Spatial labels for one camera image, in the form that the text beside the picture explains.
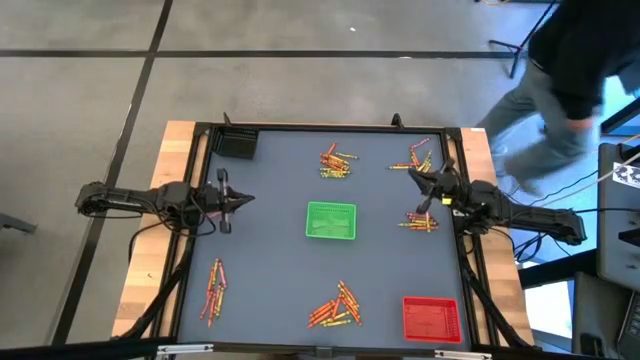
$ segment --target concrete floor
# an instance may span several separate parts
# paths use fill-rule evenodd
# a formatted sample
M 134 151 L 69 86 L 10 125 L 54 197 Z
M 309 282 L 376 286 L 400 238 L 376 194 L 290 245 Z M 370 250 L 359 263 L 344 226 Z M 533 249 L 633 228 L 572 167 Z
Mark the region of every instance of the concrete floor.
M 162 0 L 3 0 L 0 49 L 149 47 Z M 181 0 L 161 49 L 487 51 L 519 42 L 545 5 L 471 0 Z M 516 82 L 497 60 L 158 59 L 118 185 L 148 186 L 167 120 L 472 126 Z M 87 220 L 80 186 L 104 178 L 142 59 L 0 59 L 0 347 L 46 341 Z M 593 162 L 582 165 L 588 168 Z M 69 340 L 104 340 L 136 221 L 107 221 Z

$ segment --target pile of crayons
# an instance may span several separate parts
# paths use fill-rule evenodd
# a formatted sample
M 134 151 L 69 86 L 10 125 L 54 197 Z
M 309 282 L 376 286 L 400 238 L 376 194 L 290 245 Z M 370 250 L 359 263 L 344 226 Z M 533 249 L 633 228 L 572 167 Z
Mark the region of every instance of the pile of crayons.
M 331 144 L 329 151 L 320 154 L 320 163 L 326 167 L 320 168 L 320 176 L 323 178 L 344 179 L 351 174 L 351 166 L 347 160 L 339 158 L 339 156 L 348 159 L 358 160 L 355 155 L 335 153 L 336 143 Z
M 220 273 L 220 284 L 216 286 L 216 279 Z M 207 310 L 209 310 L 209 322 L 208 326 L 213 325 L 213 317 L 220 317 L 220 309 L 222 308 L 222 298 L 224 297 L 224 291 L 227 288 L 227 278 L 224 276 L 224 266 L 222 260 L 216 259 L 216 262 L 211 267 L 209 273 L 209 283 L 207 285 L 206 301 L 204 308 L 200 312 L 200 320 L 204 319 Z
M 438 230 L 438 222 L 427 212 L 420 215 L 416 213 L 407 213 L 408 223 L 401 223 L 398 226 L 408 227 L 410 230 L 426 231 Z
M 360 304 L 358 304 L 356 297 L 353 296 L 351 290 L 342 280 L 338 284 L 338 289 L 340 292 L 335 300 L 330 300 L 309 314 L 308 328 L 316 325 L 322 325 L 323 327 L 341 326 L 351 324 L 354 321 L 359 326 L 362 326 Z M 340 310 L 341 304 L 344 305 L 345 311 Z
M 409 159 L 411 161 L 410 163 L 395 164 L 395 165 L 389 166 L 389 169 L 391 169 L 391 170 L 406 170 L 406 169 L 415 168 L 420 172 L 429 171 L 429 169 L 431 168 L 431 151 L 429 151 L 429 153 L 427 153 L 427 156 L 425 157 L 423 162 L 420 162 L 420 160 L 418 159 L 418 155 L 416 154 L 416 149 L 418 147 L 426 144 L 427 142 L 429 142 L 429 138 L 426 138 L 426 139 L 420 141 L 417 144 L 409 146 Z

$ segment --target green tray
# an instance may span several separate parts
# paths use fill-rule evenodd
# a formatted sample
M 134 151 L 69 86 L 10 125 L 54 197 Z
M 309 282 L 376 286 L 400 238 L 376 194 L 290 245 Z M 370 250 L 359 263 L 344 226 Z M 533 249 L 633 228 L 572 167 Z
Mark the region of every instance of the green tray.
M 306 234 L 316 238 L 355 240 L 356 205 L 310 201 Z

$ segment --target wooden table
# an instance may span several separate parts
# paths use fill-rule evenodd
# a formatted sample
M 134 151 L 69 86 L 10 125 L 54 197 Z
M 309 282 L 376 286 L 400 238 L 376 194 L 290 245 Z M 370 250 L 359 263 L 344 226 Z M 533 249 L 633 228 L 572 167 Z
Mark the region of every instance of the wooden table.
M 170 181 L 182 181 L 195 124 L 194 121 L 169 121 L 167 123 L 150 187 L 158 187 Z M 462 129 L 462 139 L 467 170 L 471 180 L 485 180 L 495 184 L 495 171 L 484 130 Z M 206 138 L 202 137 L 201 141 L 204 143 Z M 194 179 L 193 186 L 197 186 L 204 157 L 204 146 L 200 146 L 199 149 L 192 177 Z M 449 142 L 449 151 L 452 157 L 457 156 L 453 141 Z M 156 221 L 155 216 L 146 215 L 142 218 L 140 226 L 147 226 Z M 169 231 L 162 226 L 155 227 L 138 236 L 113 326 L 112 334 L 114 336 L 127 331 L 157 294 L 167 257 L 169 238 Z M 513 261 L 511 242 L 503 234 L 493 231 L 482 236 L 481 239 L 491 296 L 509 324 L 525 341 L 533 344 L 524 293 L 520 287 L 518 271 Z M 178 246 L 177 259 L 182 255 L 183 246 L 184 239 Z M 469 260 L 475 266 L 471 256 Z M 168 335 L 169 333 L 169 324 L 175 303 L 174 296 L 175 290 L 165 306 L 160 335 Z M 489 335 L 484 310 L 475 296 L 474 302 L 480 340 L 483 344 L 488 344 Z M 501 341 L 503 345 L 506 345 L 504 339 Z

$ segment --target black jacket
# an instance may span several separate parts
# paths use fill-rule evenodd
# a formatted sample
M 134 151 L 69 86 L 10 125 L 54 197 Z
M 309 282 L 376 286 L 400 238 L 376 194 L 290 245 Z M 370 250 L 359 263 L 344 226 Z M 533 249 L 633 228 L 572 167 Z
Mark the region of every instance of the black jacket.
M 640 0 L 564 0 L 529 44 L 569 119 L 591 116 L 606 77 L 640 61 Z

